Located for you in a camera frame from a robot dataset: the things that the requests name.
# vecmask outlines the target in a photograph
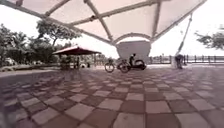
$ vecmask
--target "tiled pavement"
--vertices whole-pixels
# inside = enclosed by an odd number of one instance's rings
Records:
[[[1,85],[1,98],[16,128],[224,128],[223,73],[224,68],[58,72]]]

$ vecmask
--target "canopy frame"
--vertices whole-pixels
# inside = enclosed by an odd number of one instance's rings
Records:
[[[62,0],[59,3],[55,4],[52,8],[50,8],[48,11],[46,11],[44,14],[32,11],[30,9],[27,9],[25,7],[22,7],[22,2],[23,0],[17,0],[19,1],[21,4],[14,4],[10,1],[7,0],[1,0],[0,4],[11,7],[13,9],[17,9],[19,11],[28,13],[30,15],[39,17],[41,19],[45,19],[45,20],[49,20],[51,22],[57,23],[59,25],[65,26],[69,29],[75,30],[75,31],[79,31],[83,34],[86,34],[88,36],[91,36],[93,38],[96,38],[100,41],[103,41],[107,44],[110,45],[116,45],[119,41],[121,41],[124,38],[127,37],[131,37],[131,36],[139,36],[139,37],[143,37],[146,38],[148,40],[151,41],[151,43],[153,43],[155,40],[157,40],[158,38],[160,38],[162,35],[164,35],[166,32],[168,32],[171,28],[173,28],[176,24],[178,24],[179,22],[181,22],[185,17],[187,17],[189,14],[191,14],[194,10],[196,10],[198,7],[200,7],[202,4],[204,4],[207,0],[204,0],[203,2],[199,3],[196,7],[194,7],[192,10],[190,10],[187,14],[185,14],[184,16],[182,16],[181,18],[179,18],[176,22],[172,23],[168,28],[162,30],[162,32],[157,33],[157,29],[158,29],[158,24],[160,21],[160,12],[161,12],[161,6],[163,2],[169,2],[171,0],[146,0],[143,2],[139,2],[136,4],[132,4],[132,5],[128,5],[128,6],[124,6],[121,8],[117,8],[111,11],[107,11],[104,13],[99,13],[98,9],[95,7],[95,5],[92,3],[91,0],[84,0],[84,3],[86,3],[89,8],[92,10],[93,12],[93,16],[82,19],[82,20],[78,20],[78,21],[73,21],[70,23],[63,23],[61,21],[58,21],[54,18],[51,18],[51,14],[53,14],[56,10],[60,9],[62,6],[64,6],[66,3],[68,3],[71,0]],[[121,35],[120,37],[116,37],[115,39],[113,38],[113,34],[111,33],[110,29],[108,28],[106,22],[104,21],[104,17],[109,17],[112,15],[116,15],[116,14],[120,14],[120,13],[124,13],[124,12],[128,12],[128,11],[132,11],[134,9],[138,9],[138,8],[142,8],[142,7],[146,7],[146,6],[152,6],[156,4],[156,9],[155,9],[155,16],[154,16],[154,21],[153,21],[153,28],[152,28],[152,35],[151,37],[149,35],[146,34],[141,34],[141,33],[127,33],[124,35]],[[83,29],[77,28],[76,25],[81,25],[84,23],[89,23],[92,22],[94,20],[98,20],[101,25],[103,26],[106,34],[107,34],[107,38],[103,38],[100,37],[94,33],[90,33],[88,31],[85,31]]]

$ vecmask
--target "patio umbrella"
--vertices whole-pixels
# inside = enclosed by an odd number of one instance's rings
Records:
[[[90,55],[90,54],[96,54],[100,53],[97,51],[93,51],[90,49],[82,48],[79,46],[73,46],[69,48],[65,48],[59,51],[54,52],[53,54],[58,54],[58,55]]]

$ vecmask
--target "bicycle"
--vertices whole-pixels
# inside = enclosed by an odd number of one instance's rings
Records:
[[[112,73],[115,69],[115,64],[112,59],[108,59],[108,63],[104,65],[105,71],[108,73]]]
[[[108,60],[108,63],[104,65],[105,71],[108,73],[112,73],[115,70],[115,65],[112,59]],[[130,70],[130,65],[127,63],[127,60],[123,59],[121,63],[117,65],[117,69],[119,69],[122,73],[127,73]]]

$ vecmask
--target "railing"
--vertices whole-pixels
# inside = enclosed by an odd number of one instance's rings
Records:
[[[149,57],[146,64],[171,64],[172,56]],[[104,65],[107,60],[96,60],[95,65]],[[224,63],[224,56],[184,56],[184,63]]]

